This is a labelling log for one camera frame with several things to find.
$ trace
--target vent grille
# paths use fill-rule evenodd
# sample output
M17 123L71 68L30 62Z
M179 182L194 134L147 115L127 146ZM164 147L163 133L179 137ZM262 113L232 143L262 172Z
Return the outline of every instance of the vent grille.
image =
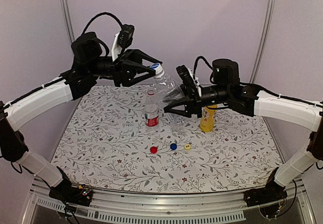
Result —
M64 212L64 205L59 201L38 197L37 204L52 210ZM87 216L79 217L99 220L113 224L225 224L246 220L243 211L204 217L136 217L109 214L104 211L88 210Z

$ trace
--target plastic bottle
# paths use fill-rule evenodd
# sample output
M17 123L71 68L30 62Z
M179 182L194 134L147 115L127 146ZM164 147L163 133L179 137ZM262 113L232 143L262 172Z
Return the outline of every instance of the plastic bottle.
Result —
M165 73L160 64L153 64L150 66L150 68L156 70L153 87L157 94L161 109L175 100L184 97L179 85L170 75ZM178 106L174 109L184 110L185 108L184 106ZM184 117L176 114L166 113L166 117L170 121L171 125L181 126L185 123Z
M215 109L210 108L217 108L218 105L212 105L208 107L204 107L202 109L202 118L200 122L200 129L203 132L211 132L213 130L214 124L216 122L216 113Z
M158 103L152 89L148 89L145 101L145 123L146 126L153 130L158 127Z

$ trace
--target bottle label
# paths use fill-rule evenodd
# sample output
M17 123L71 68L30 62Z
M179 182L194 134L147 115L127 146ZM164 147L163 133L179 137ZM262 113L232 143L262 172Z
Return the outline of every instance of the bottle label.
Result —
M146 125L154 127L158 125L158 109L153 113L145 112Z

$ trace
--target clear plastic bottle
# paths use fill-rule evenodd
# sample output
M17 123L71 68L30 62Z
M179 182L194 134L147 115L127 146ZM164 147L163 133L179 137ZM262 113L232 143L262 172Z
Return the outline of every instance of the clear plastic bottle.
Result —
M145 101L145 123L147 128L155 130L158 128L158 103L152 89L148 89Z
M166 105L174 102L175 100L184 97L179 85L170 75L165 73L160 64L151 65L150 68L156 70L153 87L157 94L161 109L164 109ZM184 106L178 106L174 109L184 110L185 108ZM166 113L166 117L170 121L171 125L182 126L185 123L184 117L176 114Z

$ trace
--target white bottle cap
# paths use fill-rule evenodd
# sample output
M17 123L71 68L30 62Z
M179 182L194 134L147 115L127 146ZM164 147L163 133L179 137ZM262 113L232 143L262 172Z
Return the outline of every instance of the white bottle cap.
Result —
M150 66L150 68L155 69L156 75L154 76L154 78L156 79L161 78L165 74L163 67L160 64L153 64Z

